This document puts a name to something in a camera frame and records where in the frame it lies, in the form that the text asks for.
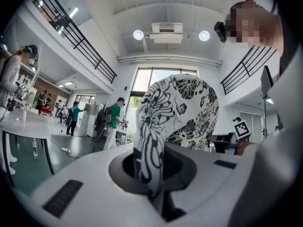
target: large window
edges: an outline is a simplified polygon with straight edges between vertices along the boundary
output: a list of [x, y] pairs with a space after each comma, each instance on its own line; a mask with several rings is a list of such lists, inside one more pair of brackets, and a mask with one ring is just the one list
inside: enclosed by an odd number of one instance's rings
[[197, 71], [183, 69], [144, 68], [138, 70], [126, 109], [129, 131], [136, 132], [136, 110], [140, 106], [141, 99], [147, 89], [163, 78], [180, 73], [197, 75]]

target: round ceiling light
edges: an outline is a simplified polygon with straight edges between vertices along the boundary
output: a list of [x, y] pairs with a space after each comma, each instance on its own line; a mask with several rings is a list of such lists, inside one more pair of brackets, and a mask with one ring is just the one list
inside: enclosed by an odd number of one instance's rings
[[136, 40], [142, 40], [144, 38], [144, 34], [141, 30], [135, 30], [133, 35]]
[[209, 35], [209, 33], [206, 30], [202, 31], [199, 34], [199, 39], [202, 40], [202, 41], [208, 41], [209, 37], [210, 37], [210, 35]]

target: teal shirt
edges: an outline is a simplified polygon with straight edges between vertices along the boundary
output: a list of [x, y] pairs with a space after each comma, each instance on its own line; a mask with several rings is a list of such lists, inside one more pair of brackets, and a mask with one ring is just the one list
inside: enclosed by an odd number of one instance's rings
[[76, 107], [76, 108], [73, 108], [74, 110], [74, 113], [73, 113], [73, 116], [71, 118], [71, 121], [77, 121], [78, 120], [78, 113], [81, 111], [80, 108]]
[[118, 104], [111, 105], [112, 107], [112, 122], [108, 124], [108, 126], [112, 129], [116, 129], [118, 127], [118, 121], [115, 119], [117, 116], [120, 116], [120, 106]]

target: table leg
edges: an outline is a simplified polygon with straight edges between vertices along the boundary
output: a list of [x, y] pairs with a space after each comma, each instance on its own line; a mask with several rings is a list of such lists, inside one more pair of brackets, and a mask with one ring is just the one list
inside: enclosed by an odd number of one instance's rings
[[52, 165], [51, 158], [49, 156], [49, 151], [48, 151], [47, 139], [44, 139], [44, 146], [45, 146], [45, 154], [46, 154], [46, 159], [47, 159], [49, 169], [51, 170], [52, 175], [54, 175], [53, 165]]
[[6, 172], [9, 175], [9, 181], [10, 181], [11, 185], [13, 187], [15, 187], [13, 178], [11, 177], [10, 170], [9, 170], [9, 160], [8, 160], [8, 155], [7, 155], [7, 151], [6, 151], [6, 134], [7, 133], [5, 131], [2, 132], [3, 157], [4, 157]]

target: green shirt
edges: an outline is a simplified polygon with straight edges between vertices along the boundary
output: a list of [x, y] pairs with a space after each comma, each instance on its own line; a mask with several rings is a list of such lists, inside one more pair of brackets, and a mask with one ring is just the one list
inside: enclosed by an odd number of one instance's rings
[[111, 105], [112, 108], [112, 122], [108, 124], [108, 126], [112, 129], [116, 129], [118, 127], [118, 120], [115, 119], [117, 116], [120, 116], [120, 106], [118, 104]]

